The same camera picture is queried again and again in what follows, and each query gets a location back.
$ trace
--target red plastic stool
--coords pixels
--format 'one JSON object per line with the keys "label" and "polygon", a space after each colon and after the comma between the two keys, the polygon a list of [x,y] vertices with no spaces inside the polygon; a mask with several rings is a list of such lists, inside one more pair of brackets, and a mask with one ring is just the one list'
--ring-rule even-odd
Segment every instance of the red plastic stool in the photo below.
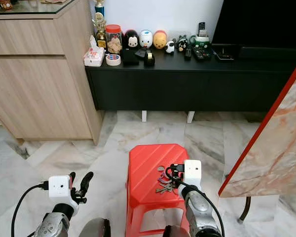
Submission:
{"label": "red plastic stool", "polygon": [[182,209],[181,227],[189,232],[184,200],[173,192],[155,192],[162,188],[157,180],[161,174],[158,167],[166,168],[172,163],[183,163],[185,159],[188,159],[188,154],[178,144],[142,145],[131,150],[126,183],[126,237],[162,234],[164,229],[143,232],[140,229],[146,212],[163,208]]}

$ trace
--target tape roll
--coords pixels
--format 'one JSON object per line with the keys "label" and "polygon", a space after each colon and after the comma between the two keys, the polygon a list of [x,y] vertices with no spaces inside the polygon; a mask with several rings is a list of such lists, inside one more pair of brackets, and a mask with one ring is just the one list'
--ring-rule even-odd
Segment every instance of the tape roll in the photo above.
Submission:
{"label": "tape roll", "polygon": [[117,66],[120,64],[120,56],[117,54],[110,54],[105,57],[105,60],[110,66]]}
{"label": "tape roll", "polygon": [[152,59],[152,53],[148,53],[148,59]]}

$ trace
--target cabinet drawer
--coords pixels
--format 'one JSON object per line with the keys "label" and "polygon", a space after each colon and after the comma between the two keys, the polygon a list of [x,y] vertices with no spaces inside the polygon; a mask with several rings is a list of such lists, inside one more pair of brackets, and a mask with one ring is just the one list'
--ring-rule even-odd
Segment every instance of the cabinet drawer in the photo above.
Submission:
{"label": "cabinet drawer", "polygon": [[52,19],[0,20],[0,55],[64,54]]}
{"label": "cabinet drawer", "polygon": [[92,138],[62,56],[0,58],[0,119],[16,138]]}

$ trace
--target small box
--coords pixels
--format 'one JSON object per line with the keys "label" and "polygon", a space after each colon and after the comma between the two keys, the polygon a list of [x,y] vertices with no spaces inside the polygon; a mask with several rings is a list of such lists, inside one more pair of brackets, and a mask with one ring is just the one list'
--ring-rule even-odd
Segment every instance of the small box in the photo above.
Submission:
{"label": "small box", "polygon": [[100,67],[104,59],[104,48],[89,48],[85,53],[83,60],[85,66]]}

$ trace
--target marble floor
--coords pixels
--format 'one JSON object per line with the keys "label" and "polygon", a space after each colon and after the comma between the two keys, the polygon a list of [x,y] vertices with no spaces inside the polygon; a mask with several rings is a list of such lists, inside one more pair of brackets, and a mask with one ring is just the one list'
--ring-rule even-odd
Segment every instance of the marble floor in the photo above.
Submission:
{"label": "marble floor", "polygon": [[[184,112],[106,112],[100,142],[25,142],[18,146],[0,127],[0,237],[10,236],[10,223],[22,193],[52,175],[76,172],[74,186],[88,171],[95,173],[87,193],[72,218],[70,237],[96,217],[108,218],[111,236],[125,232],[128,152],[140,144],[177,143],[190,158],[202,161],[201,186],[221,213],[226,237],[296,236],[296,195],[253,197],[243,224],[237,223],[244,197],[219,198],[222,181],[230,172],[262,120],[259,113],[196,112],[186,124]],[[22,202],[16,221],[16,236],[31,233],[53,208],[48,193],[33,190]],[[160,229],[178,223],[176,210],[146,213],[142,230]]]}

